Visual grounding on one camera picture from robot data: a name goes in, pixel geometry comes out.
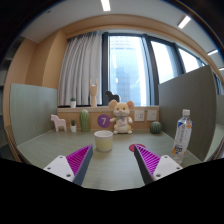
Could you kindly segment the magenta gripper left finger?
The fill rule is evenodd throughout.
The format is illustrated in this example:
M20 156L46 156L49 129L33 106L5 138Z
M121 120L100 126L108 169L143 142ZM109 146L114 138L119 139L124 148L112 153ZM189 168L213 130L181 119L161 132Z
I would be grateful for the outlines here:
M81 186L93 155L93 146L85 146L68 156L59 155L44 170Z

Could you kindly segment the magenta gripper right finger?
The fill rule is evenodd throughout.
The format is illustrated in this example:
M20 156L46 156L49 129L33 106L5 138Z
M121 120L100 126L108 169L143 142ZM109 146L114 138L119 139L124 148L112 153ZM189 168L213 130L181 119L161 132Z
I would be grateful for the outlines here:
M168 155L159 156L148 149L135 145L134 156L145 185L164 178L182 169Z

